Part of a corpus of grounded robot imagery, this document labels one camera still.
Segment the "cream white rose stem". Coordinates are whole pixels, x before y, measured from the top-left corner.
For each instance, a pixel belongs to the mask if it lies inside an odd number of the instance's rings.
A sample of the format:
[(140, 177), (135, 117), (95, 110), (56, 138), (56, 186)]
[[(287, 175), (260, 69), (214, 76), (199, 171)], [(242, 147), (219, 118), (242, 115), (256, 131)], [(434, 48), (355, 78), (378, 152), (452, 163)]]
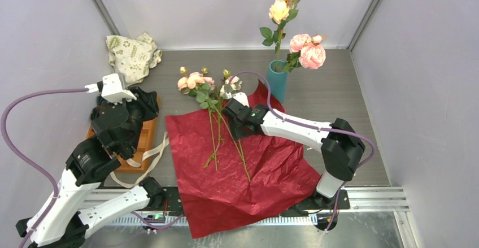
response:
[[(232, 76), (227, 69), (224, 69), (222, 82), (223, 82), (223, 85), (220, 87), (220, 97), (222, 98), (222, 100), (225, 101), (226, 104), (229, 101), (236, 101), (234, 97), (235, 97), (235, 94), (237, 94), (241, 88), (241, 80), (237, 76)], [(239, 156), (241, 158), (241, 163), (244, 167), (248, 182), (251, 182), (251, 176), (247, 169), (246, 159), (243, 152), (241, 140), (239, 138), (236, 138), (236, 139), (234, 138), (233, 128), (228, 128), (228, 132), (239, 153)]]

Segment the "cream printed ribbon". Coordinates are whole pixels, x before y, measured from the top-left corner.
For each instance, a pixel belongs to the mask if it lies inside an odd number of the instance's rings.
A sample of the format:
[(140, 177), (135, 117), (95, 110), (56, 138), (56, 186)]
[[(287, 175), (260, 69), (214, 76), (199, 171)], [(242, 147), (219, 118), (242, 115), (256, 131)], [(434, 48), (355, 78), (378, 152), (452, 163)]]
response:
[(149, 159), (152, 159), (152, 161), (150, 162), (150, 165), (148, 166), (146, 171), (133, 184), (129, 184), (129, 183), (125, 183), (125, 182), (120, 181), (116, 177), (114, 172), (110, 173), (111, 178), (117, 184), (119, 184), (120, 186), (122, 186), (124, 188), (127, 188), (127, 189), (133, 188), (134, 186), (138, 185), (142, 180), (144, 180), (147, 177), (147, 175), (156, 167), (156, 165), (159, 163), (159, 161), (160, 161), (160, 159), (161, 159), (161, 157), (164, 153), (164, 150), (166, 149), (166, 147), (168, 145), (169, 145), (168, 134), (167, 134), (167, 132), (164, 132), (162, 143), (159, 144), (157, 147), (144, 152), (142, 154), (141, 162), (136, 162), (133, 159), (127, 160), (127, 164), (130, 165), (131, 167), (140, 168), (140, 166), (142, 166), (145, 161), (148, 161)]

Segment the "pink flower bouquet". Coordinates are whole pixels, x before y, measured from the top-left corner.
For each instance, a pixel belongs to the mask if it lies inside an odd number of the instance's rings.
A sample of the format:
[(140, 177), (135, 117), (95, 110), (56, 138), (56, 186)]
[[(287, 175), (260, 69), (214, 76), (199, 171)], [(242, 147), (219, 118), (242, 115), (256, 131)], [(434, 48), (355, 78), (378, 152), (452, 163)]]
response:
[(201, 109), (207, 110), (210, 122), (210, 132), (213, 151), (207, 159), (204, 168), (214, 162), (215, 170), (219, 169), (218, 151), (223, 137), (221, 135), (221, 124), (219, 117), (219, 94), (215, 80), (208, 75), (206, 67), (200, 71), (189, 73), (186, 67), (180, 67), (182, 77), (177, 82), (177, 88), (185, 95), (194, 97)]

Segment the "dark red wrapping paper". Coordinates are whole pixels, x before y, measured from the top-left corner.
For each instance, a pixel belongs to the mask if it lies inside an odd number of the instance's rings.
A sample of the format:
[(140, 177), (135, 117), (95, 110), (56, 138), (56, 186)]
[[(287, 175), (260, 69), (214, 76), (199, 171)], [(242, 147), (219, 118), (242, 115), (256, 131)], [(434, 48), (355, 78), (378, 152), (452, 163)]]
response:
[(251, 136), (235, 146), (207, 110), (167, 115), (165, 123), (193, 238), (277, 216), (309, 197), (320, 179), (300, 143)]

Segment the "pink rose stem large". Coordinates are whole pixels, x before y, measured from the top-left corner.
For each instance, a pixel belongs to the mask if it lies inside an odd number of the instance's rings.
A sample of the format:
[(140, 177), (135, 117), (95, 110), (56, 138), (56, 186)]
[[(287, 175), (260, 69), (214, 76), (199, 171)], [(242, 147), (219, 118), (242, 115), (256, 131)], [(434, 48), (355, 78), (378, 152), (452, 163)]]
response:
[(290, 40), (290, 49), (286, 57), (283, 72), (291, 72), (295, 68), (319, 69), (326, 60), (326, 51), (322, 45), (324, 36), (297, 34)]

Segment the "peach rose stem tall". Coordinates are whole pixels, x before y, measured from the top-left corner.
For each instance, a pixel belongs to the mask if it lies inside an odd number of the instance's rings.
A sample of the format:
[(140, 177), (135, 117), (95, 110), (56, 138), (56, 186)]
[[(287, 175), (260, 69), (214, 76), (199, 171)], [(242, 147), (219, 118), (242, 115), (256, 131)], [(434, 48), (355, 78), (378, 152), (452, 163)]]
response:
[(273, 66), (275, 72), (281, 72), (280, 68), (280, 48), (282, 40), (286, 33), (284, 32), (285, 25), (296, 18), (298, 15), (297, 5), (301, 0), (275, 0), (270, 6), (268, 16), (276, 26), (272, 30), (268, 27), (260, 27), (259, 31), (263, 37), (262, 45), (265, 47), (275, 46), (276, 61)]

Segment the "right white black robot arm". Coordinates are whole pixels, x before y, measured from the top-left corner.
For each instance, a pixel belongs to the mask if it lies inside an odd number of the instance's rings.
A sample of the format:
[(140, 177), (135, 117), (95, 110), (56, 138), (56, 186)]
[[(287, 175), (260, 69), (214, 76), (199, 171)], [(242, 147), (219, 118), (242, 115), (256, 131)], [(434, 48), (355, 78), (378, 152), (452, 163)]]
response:
[(280, 137), (317, 150), (323, 157), (324, 173), (316, 185), (313, 200), (317, 207), (329, 208), (336, 200), (337, 190), (350, 181), (365, 152), (365, 144), (351, 125), (336, 119), (333, 123), (301, 119), (266, 105), (251, 108), (231, 99), (222, 114), (239, 134)]

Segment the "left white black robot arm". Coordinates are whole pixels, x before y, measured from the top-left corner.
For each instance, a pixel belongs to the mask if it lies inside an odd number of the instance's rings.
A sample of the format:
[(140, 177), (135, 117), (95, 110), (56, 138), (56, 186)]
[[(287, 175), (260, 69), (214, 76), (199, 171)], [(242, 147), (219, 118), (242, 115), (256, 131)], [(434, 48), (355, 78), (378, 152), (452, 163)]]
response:
[(144, 123), (159, 114), (156, 92), (139, 87), (130, 92), (132, 100), (111, 102), (98, 97), (90, 116), (93, 135), (75, 147), (38, 213), (16, 223), (23, 246), (80, 247), (97, 230), (129, 212), (164, 206), (163, 188), (147, 176), (113, 199), (82, 208), (87, 197), (120, 167), (121, 160), (133, 158)]

